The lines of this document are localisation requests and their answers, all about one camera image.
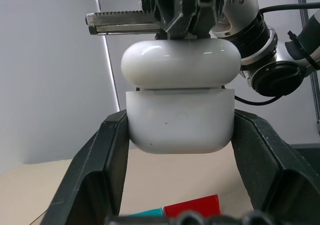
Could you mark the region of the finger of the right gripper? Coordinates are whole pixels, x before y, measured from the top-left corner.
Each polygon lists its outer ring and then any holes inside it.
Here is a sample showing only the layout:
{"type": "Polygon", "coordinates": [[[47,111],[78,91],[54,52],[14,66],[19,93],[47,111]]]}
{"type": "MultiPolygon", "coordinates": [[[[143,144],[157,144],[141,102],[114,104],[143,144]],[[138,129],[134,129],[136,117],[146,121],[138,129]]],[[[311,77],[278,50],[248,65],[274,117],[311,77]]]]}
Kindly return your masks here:
{"type": "Polygon", "coordinates": [[[159,0],[159,24],[170,39],[186,36],[197,6],[197,0],[159,0]]]}
{"type": "Polygon", "coordinates": [[[206,38],[223,11],[223,1],[200,2],[195,16],[194,35],[206,38]]]}

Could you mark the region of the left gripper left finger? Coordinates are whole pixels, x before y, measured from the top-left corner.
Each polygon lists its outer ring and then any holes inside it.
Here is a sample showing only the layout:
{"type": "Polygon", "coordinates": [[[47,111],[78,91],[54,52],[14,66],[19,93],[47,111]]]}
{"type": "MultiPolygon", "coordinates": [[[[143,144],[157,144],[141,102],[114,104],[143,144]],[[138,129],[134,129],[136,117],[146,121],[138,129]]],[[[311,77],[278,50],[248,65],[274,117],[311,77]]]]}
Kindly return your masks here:
{"type": "Polygon", "coordinates": [[[72,159],[45,225],[102,225],[120,212],[129,154],[126,110],[109,115],[72,159]]]}

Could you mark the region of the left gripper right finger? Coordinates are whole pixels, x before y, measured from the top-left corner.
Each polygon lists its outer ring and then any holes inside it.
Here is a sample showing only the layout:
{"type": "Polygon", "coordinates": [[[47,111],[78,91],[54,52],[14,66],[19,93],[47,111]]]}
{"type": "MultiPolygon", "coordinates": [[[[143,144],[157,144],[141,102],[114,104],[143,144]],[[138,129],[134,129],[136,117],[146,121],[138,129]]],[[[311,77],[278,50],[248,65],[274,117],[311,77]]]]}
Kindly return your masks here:
{"type": "Polygon", "coordinates": [[[236,110],[236,166],[255,210],[286,225],[320,223],[320,175],[263,118],[236,110]]]}

